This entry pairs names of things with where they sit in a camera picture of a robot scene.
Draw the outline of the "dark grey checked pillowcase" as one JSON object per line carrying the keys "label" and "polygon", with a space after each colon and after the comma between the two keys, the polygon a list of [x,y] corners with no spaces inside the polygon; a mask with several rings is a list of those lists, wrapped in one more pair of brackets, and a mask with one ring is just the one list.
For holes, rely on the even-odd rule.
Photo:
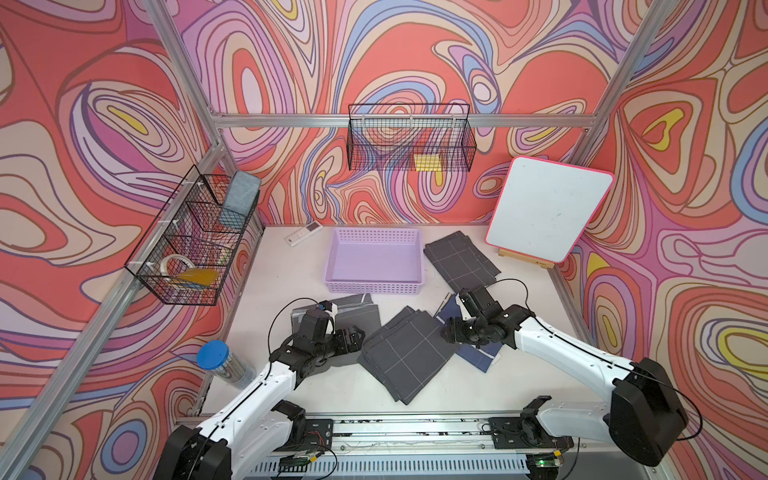
{"label": "dark grey checked pillowcase", "polygon": [[358,363],[394,400],[408,405],[458,350],[442,330],[428,312],[406,306],[364,342]]}

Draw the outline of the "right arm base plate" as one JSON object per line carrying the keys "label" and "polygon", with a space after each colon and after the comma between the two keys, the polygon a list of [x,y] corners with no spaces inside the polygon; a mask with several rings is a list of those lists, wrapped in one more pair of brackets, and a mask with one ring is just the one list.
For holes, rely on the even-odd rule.
{"label": "right arm base plate", "polygon": [[544,449],[567,451],[575,446],[572,437],[554,437],[547,433],[536,419],[522,417],[491,417],[485,430],[492,437],[494,448]]}

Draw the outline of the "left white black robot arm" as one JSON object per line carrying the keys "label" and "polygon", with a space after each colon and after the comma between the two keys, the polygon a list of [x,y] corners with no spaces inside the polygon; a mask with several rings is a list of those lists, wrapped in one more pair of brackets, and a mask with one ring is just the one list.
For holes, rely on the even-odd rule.
{"label": "left white black robot arm", "polygon": [[314,305],[299,330],[270,352],[255,379],[222,410],[194,428],[180,426],[162,450],[155,479],[243,479],[262,460],[284,447],[303,447],[314,438],[306,411],[286,397],[327,362],[358,353],[366,334],[357,326],[338,328],[336,306]]}

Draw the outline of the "navy yellow-striped pillowcase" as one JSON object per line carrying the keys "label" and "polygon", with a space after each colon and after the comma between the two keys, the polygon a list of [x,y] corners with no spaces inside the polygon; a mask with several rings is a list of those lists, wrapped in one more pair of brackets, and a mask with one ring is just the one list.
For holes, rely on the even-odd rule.
{"label": "navy yellow-striped pillowcase", "polygon": [[[460,316],[461,311],[456,294],[448,294],[435,314],[435,318],[443,326],[447,325],[450,318],[459,318]],[[501,348],[502,344],[500,343],[490,343],[480,348],[461,344],[458,346],[456,354],[479,371],[487,373],[491,366],[499,360]]]}

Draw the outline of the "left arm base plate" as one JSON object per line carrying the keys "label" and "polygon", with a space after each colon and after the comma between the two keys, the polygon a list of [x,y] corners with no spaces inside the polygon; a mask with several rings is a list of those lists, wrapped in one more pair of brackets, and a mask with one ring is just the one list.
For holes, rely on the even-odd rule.
{"label": "left arm base plate", "polygon": [[334,421],[332,419],[305,419],[294,423],[287,442],[279,451],[320,450],[331,447]]}

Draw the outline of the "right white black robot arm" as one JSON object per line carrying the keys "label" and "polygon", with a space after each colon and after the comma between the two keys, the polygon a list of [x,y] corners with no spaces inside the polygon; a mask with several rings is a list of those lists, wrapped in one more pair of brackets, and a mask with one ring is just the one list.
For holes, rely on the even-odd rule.
{"label": "right white black robot arm", "polygon": [[528,306],[502,307],[484,287],[461,291],[456,316],[443,321],[449,343],[475,348],[499,343],[537,357],[588,387],[600,400],[529,408],[531,422],[551,437],[611,443],[635,462],[657,466],[689,423],[682,393],[656,361],[633,361],[563,333]]}

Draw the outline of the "plain grey pillowcase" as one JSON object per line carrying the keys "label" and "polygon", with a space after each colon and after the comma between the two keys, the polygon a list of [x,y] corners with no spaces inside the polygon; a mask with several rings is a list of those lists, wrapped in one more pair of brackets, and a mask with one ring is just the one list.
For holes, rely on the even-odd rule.
{"label": "plain grey pillowcase", "polygon": [[[338,307],[335,316],[337,330],[358,327],[365,333],[365,339],[368,339],[382,326],[378,305],[372,301],[370,293],[339,297],[332,299],[331,302]],[[315,373],[356,364],[358,357],[358,352],[334,356],[328,359],[324,365],[318,366]]]}

